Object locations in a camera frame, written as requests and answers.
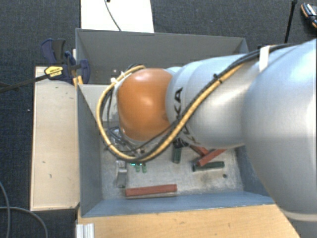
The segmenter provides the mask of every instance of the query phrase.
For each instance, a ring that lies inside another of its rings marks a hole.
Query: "gray carpet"
[[[289,42],[316,37],[300,13],[298,0]],[[284,41],[291,0],[151,0],[156,32],[244,37],[250,50],[260,44]],[[67,40],[75,47],[80,27],[80,0],[0,0],[0,81],[29,79],[34,66],[45,63],[40,43],[47,38]],[[0,95],[0,181],[12,206],[29,205],[32,86]],[[0,195],[0,205],[4,199]],[[75,212],[41,213],[51,238],[74,237]],[[6,232],[6,213],[0,212],[0,237]],[[11,237],[44,237],[30,216],[13,213]]]

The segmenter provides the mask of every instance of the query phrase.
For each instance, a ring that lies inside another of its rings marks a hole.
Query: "black wire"
[[[7,207],[0,207],[0,210],[6,210]],[[40,222],[40,224],[42,225],[44,231],[45,231],[45,237],[46,238],[49,238],[49,232],[48,232],[48,228],[46,227],[44,221],[40,218],[40,216],[38,216],[37,214],[35,214],[34,212],[31,212],[27,209],[23,209],[23,208],[20,208],[20,207],[12,207],[10,206],[10,210],[15,210],[15,211],[19,211],[19,212],[24,212],[24,213],[27,213],[27,214],[30,214],[31,216],[33,216],[37,221]]]
[[[119,30],[119,31],[122,31],[122,30],[121,30],[121,28],[118,26],[117,22],[114,20],[114,17],[113,17],[113,15],[111,14],[111,12],[110,12],[110,10],[109,10],[109,8],[108,8],[107,1],[106,1],[106,0],[104,0],[104,2],[105,2],[105,5],[106,5],[106,8],[107,8],[107,11],[108,11],[108,13],[109,13],[109,15],[110,15],[110,17],[111,17],[112,21],[114,22],[114,24],[116,25],[116,27],[118,28],[118,30]]]
[[[5,199],[5,204],[6,204],[6,207],[5,209],[7,209],[8,211],[8,227],[7,227],[7,230],[6,230],[6,238],[9,238],[10,236],[10,226],[11,226],[11,208],[10,208],[10,204],[9,204],[9,199],[8,199],[8,195],[4,189],[4,186],[2,185],[1,181],[0,181],[0,188],[2,190],[2,193],[3,193],[3,196],[4,196],[4,199]]]
[[[287,23],[287,29],[286,29],[284,43],[288,42],[288,36],[289,36],[289,32],[291,30],[291,25],[292,25],[292,20],[293,20],[294,9],[295,9],[296,3],[297,3],[297,0],[292,0],[292,7],[291,7],[291,11],[289,13],[289,18],[288,18],[288,23]]]
[[[15,211],[28,213],[28,214],[32,215],[35,219],[37,219],[41,223],[42,227],[44,228],[45,237],[49,238],[49,232],[48,232],[48,229],[47,229],[44,221],[38,215],[36,215],[34,212],[31,212],[29,210],[26,210],[26,209],[23,209],[23,208],[20,208],[20,207],[12,207],[12,206],[10,206],[8,195],[7,195],[7,193],[6,193],[5,189],[4,189],[4,186],[2,185],[1,182],[0,182],[0,188],[2,190],[4,199],[5,199],[5,204],[6,204],[5,207],[0,207],[0,210],[7,210],[8,211],[8,215],[7,215],[7,217],[8,217],[8,227],[7,227],[7,231],[6,231],[6,237],[9,238],[9,236],[10,236],[11,210],[15,210]]]

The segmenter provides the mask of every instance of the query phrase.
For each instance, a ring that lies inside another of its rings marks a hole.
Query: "gray bin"
[[[88,59],[89,84],[78,88],[80,156],[80,205],[82,217],[186,211],[272,204],[257,178],[244,147],[217,157],[225,168],[192,171],[199,157],[184,148],[181,162],[171,161],[171,147],[147,163],[147,173],[128,165],[126,187],[176,183],[174,197],[126,199],[115,186],[115,157],[105,150],[96,121],[97,99],[111,77],[132,63],[146,67],[182,66],[195,60],[241,54],[248,51],[243,38],[163,33],[131,33],[76,29],[77,60]]]

